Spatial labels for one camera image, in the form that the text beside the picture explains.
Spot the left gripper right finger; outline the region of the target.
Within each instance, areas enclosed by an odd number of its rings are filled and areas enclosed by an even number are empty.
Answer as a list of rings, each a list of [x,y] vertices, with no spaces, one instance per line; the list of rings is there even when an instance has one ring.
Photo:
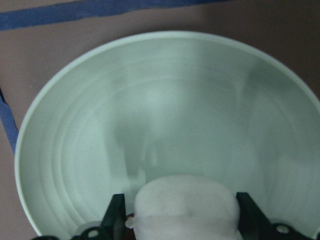
[[[239,233],[244,240],[303,240],[304,235],[284,223],[271,223],[247,192],[237,192]]]

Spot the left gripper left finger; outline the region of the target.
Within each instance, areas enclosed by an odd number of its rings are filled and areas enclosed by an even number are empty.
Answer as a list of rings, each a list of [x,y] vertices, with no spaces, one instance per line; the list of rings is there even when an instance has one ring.
[[[125,195],[114,194],[99,226],[85,229],[73,240],[123,240],[125,236]]]

